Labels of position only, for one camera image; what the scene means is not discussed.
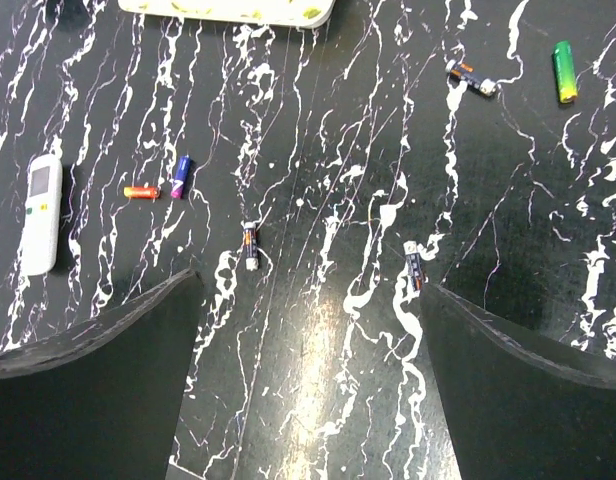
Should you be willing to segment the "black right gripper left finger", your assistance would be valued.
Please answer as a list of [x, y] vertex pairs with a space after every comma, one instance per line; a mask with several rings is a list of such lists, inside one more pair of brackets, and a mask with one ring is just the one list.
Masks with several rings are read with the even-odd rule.
[[162, 479], [200, 321], [181, 271], [0, 355], [0, 479]]

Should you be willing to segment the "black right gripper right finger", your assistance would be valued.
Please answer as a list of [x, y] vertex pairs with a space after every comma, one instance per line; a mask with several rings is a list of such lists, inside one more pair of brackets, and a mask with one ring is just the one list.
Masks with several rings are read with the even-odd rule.
[[616, 361], [436, 285], [421, 323], [465, 479], [616, 479]]

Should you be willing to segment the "white remote control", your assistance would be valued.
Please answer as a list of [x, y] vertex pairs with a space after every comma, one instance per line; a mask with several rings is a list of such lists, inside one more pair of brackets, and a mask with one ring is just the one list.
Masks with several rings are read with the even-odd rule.
[[44, 154], [31, 162], [20, 242], [25, 276], [44, 275], [56, 263], [62, 181], [63, 167], [55, 155]]

